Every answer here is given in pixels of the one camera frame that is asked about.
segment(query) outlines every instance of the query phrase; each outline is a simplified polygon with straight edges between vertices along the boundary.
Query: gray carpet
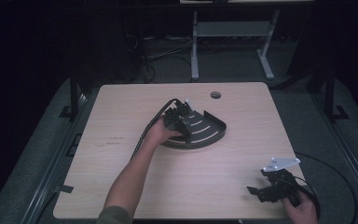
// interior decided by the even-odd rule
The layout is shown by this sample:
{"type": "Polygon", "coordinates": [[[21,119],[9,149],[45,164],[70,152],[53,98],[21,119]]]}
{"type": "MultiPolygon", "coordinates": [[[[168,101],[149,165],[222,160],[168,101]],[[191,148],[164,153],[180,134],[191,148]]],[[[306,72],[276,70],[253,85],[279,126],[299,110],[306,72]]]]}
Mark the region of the gray carpet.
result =
{"type": "MultiPolygon", "coordinates": [[[[149,54],[165,51],[172,45],[176,46],[177,43],[150,41],[148,43],[149,54]]],[[[259,47],[259,42],[229,42],[225,46],[226,48],[223,49],[218,48],[218,52],[200,54],[199,82],[262,81],[269,86],[274,86],[288,78],[284,74],[293,53],[294,43],[278,42],[272,46],[269,57],[271,67],[273,71],[276,71],[276,78],[273,81],[265,79],[261,65],[256,58],[255,49],[259,47]]],[[[175,54],[174,57],[150,61],[149,65],[156,72],[153,82],[156,85],[165,82],[188,82],[191,78],[189,56],[189,52],[183,52],[175,54]]],[[[141,74],[150,78],[152,73],[153,70],[147,70],[145,67],[141,74]]],[[[357,180],[331,132],[330,123],[325,121],[324,114],[315,104],[315,96],[305,91],[307,81],[308,79],[304,78],[284,91],[271,92],[293,149],[325,161],[338,169],[348,179],[358,202],[357,180]]],[[[142,78],[134,81],[134,83],[142,82],[142,78]]],[[[336,105],[342,105],[350,116],[350,119],[338,120],[336,125],[358,159],[358,107],[344,86],[339,82],[336,86],[336,105]]],[[[0,194],[0,224],[21,223],[35,195],[40,195],[41,204],[46,205],[46,210],[42,210],[44,206],[35,209],[34,218],[30,219],[31,223],[35,223],[39,215],[38,223],[86,224],[95,222],[95,220],[58,220],[52,215],[57,196],[52,196],[54,188],[63,183],[72,161],[71,157],[65,156],[66,150],[76,135],[83,132],[97,94],[98,88],[87,95],[87,102],[82,104],[76,121],[69,122],[69,119],[59,118],[62,109],[70,104],[69,82],[62,84],[0,194]],[[65,151],[57,151],[57,148],[64,148],[65,151]],[[46,175],[51,159],[57,153],[61,154],[57,167],[52,170],[47,188],[40,192],[38,186],[46,175]]],[[[298,157],[302,160],[300,166],[304,176],[318,191],[322,206],[321,223],[350,223],[355,207],[348,185],[328,166],[306,156],[298,155],[298,157]]],[[[172,223],[238,223],[238,220],[187,220],[172,223]]],[[[289,222],[288,220],[246,220],[245,223],[289,222]]]]}

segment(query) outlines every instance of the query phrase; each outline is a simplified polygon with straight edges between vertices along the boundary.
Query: right hand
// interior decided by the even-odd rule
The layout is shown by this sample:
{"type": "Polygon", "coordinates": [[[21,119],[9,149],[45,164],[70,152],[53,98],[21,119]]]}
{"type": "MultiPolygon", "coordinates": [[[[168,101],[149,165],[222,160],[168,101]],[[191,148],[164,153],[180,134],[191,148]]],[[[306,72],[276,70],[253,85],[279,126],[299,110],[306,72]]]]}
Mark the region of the right hand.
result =
{"type": "Polygon", "coordinates": [[[298,192],[300,205],[294,207],[288,198],[282,199],[282,204],[286,209],[287,215],[293,224],[317,224],[318,218],[313,201],[303,192],[298,192]]]}

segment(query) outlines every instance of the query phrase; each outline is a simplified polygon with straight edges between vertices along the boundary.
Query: dark background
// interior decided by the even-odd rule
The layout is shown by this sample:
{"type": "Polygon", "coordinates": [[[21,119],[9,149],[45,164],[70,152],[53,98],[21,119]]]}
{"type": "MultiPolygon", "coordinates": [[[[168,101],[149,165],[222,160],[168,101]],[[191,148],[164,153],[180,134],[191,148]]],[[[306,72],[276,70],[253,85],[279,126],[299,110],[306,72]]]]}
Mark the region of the dark background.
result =
{"type": "MultiPolygon", "coordinates": [[[[125,50],[123,34],[136,33],[136,15],[123,20],[109,12],[85,16],[62,10],[62,4],[81,3],[0,1],[0,190],[54,93],[75,68],[83,91],[104,83],[131,82],[134,76],[137,57],[125,50]]],[[[284,13],[294,12],[283,12],[277,27],[281,35],[287,35],[282,24],[289,23],[284,22],[284,13]]],[[[191,13],[183,15],[191,22],[191,13]]],[[[147,18],[144,28],[149,34],[190,32],[169,13],[147,18]]],[[[335,67],[358,104],[358,1],[317,1],[289,75],[312,66],[327,52],[327,63],[335,67]]]]}

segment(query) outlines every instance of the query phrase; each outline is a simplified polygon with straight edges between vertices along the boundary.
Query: light wood table surface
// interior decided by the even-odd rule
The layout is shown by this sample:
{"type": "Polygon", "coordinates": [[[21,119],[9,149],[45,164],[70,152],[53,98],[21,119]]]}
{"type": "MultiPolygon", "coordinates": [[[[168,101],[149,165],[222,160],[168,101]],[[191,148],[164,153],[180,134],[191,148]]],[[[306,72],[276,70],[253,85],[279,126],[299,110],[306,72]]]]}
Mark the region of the light wood table surface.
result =
{"type": "MultiPolygon", "coordinates": [[[[271,159],[295,157],[263,83],[108,85],[100,89],[65,186],[57,218],[96,218],[106,194],[149,121],[171,99],[189,99],[227,125],[218,142],[199,149],[158,147],[135,218],[282,218],[281,203],[261,203],[247,186],[269,182],[260,169],[271,159]],[[219,91],[220,99],[213,99],[219,91]]],[[[304,177],[298,165],[288,169],[304,177]]]]}

